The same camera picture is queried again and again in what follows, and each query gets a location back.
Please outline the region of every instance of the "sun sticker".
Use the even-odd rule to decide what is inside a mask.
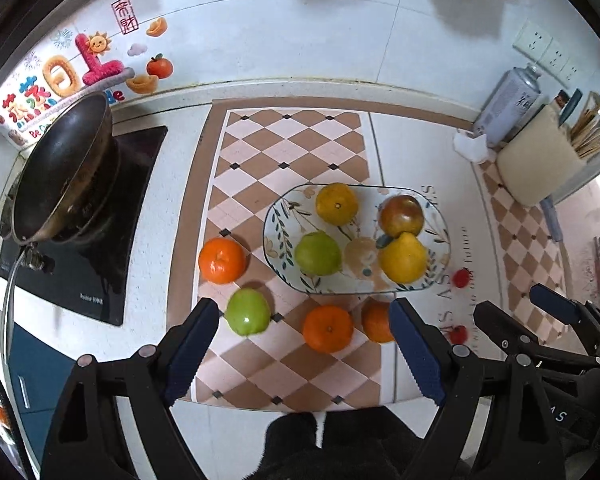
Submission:
[[[110,43],[111,38],[107,38],[106,32],[100,33],[96,31],[93,36],[89,36],[89,40],[85,43],[85,45],[87,46],[89,52],[91,52],[93,55],[97,56],[100,54],[101,56],[104,56],[105,52],[111,50],[109,48]]]

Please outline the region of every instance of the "brown mat border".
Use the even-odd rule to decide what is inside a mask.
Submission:
[[[400,105],[340,99],[330,97],[257,97],[248,99],[223,99],[212,102],[193,156],[189,177],[180,207],[178,230],[171,256],[169,289],[167,294],[166,328],[184,322],[191,311],[193,278],[198,254],[198,235],[202,224],[206,190],[224,118],[229,110],[244,108],[333,108],[371,112],[420,119],[430,123],[444,124],[470,130],[472,123],[445,114],[409,108]]]

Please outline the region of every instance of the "frying pan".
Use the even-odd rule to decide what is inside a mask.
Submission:
[[[2,351],[13,336],[13,289],[20,265],[34,267],[36,242],[56,236],[80,210],[91,179],[111,142],[113,123],[107,97],[87,94],[62,112],[27,160],[13,199],[11,234],[21,246],[11,266],[4,297]]]

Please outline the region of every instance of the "pan handle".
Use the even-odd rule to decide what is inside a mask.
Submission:
[[[2,318],[4,323],[2,326],[2,356],[7,362],[11,353],[11,340],[13,339],[13,289],[15,288],[16,275],[22,262],[24,261],[27,247],[20,249],[20,254],[9,271],[9,279],[7,280],[7,290],[4,293],[4,303],[2,304]]]

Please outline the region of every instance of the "electrical socket panel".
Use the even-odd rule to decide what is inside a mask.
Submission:
[[[542,54],[538,63],[542,68],[547,70],[547,72],[555,78],[558,78],[558,74],[565,67],[568,59],[569,54],[567,51],[558,40],[554,39],[551,40],[549,47],[544,51],[544,54]]]
[[[527,21],[514,41],[513,47],[533,61],[538,61],[552,40],[553,37],[544,28]]]
[[[571,87],[577,78],[582,77],[582,69],[578,60],[570,57],[565,63],[562,70],[558,74],[558,81],[560,81],[567,88]]]

